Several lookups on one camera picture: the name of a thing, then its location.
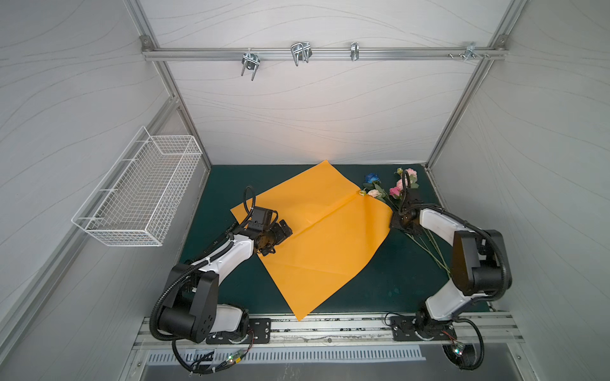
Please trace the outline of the pink fake flower stem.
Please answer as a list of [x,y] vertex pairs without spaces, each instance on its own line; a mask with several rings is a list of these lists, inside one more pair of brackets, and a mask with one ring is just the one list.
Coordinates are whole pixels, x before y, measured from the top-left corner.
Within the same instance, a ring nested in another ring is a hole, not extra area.
[[419,226],[416,221],[417,211],[407,213],[409,206],[421,202],[416,195],[417,188],[419,187],[417,171],[411,168],[406,170],[398,168],[396,173],[399,179],[396,185],[390,189],[390,199],[396,208],[392,216],[391,227],[400,230],[400,232],[429,255],[447,276],[450,276],[451,270],[433,233]]

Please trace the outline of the peach fake flower stem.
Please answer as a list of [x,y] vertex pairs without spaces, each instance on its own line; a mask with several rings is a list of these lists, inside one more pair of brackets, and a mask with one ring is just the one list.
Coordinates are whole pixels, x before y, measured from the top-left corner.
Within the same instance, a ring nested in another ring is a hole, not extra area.
[[372,189],[372,190],[362,189],[359,191],[359,194],[368,195],[372,198],[379,199],[381,201],[383,201],[387,196],[386,193],[384,192],[384,190],[379,190],[379,189]]

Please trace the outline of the blue fake flower stem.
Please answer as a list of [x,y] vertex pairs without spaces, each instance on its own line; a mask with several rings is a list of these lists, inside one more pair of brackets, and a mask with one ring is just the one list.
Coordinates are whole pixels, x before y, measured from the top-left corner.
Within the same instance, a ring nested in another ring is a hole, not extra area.
[[390,206],[394,211],[398,210],[400,196],[395,196],[389,190],[385,190],[381,184],[381,179],[377,174],[370,173],[370,174],[366,175],[365,182],[363,183],[362,189],[365,189],[367,191],[372,190],[372,189],[384,190],[384,192],[386,193],[387,196],[382,202],[387,204],[388,206]]

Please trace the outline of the orange wrapping paper sheet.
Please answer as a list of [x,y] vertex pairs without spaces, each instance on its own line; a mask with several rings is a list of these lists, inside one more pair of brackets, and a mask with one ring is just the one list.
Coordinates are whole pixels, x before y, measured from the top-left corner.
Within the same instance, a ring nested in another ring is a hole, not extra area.
[[378,165],[245,166],[227,184],[238,207],[248,185],[257,205],[279,211],[294,234],[275,254],[256,255],[229,276],[222,298],[257,312],[289,312],[304,319],[353,280],[389,235],[391,209],[362,190],[367,177],[384,179]]

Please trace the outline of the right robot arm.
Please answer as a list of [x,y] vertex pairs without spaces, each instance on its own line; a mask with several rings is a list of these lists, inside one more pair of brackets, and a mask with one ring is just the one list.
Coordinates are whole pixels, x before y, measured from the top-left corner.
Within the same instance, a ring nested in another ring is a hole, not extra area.
[[454,320],[473,304],[499,300],[512,285],[504,238],[497,230],[483,230],[441,206],[423,203],[407,189],[390,227],[411,234],[430,230],[452,247],[450,279],[423,307],[428,321]]

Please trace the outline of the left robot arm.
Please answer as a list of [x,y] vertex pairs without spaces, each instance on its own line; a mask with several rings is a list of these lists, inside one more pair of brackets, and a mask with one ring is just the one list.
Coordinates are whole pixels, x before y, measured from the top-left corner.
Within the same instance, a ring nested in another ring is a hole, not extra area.
[[149,317],[149,332],[158,341],[201,343],[214,335],[239,341],[246,337],[246,309],[219,303],[219,287],[253,255],[276,252],[293,235],[274,210],[255,206],[204,250],[198,260],[175,265]]

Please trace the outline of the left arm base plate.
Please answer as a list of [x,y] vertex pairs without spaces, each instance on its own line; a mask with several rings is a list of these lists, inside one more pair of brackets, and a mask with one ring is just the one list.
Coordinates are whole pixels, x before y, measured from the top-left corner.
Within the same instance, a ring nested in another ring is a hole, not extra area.
[[211,333],[206,344],[268,344],[270,343],[271,320],[269,318],[246,319],[235,331]]

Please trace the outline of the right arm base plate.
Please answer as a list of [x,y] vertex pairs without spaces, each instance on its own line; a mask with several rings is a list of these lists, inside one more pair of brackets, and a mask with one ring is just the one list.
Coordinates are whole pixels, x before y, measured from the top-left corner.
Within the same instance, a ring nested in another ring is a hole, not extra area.
[[394,341],[452,341],[458,338],[450,322],[419,315],[391,314],[385,319]]

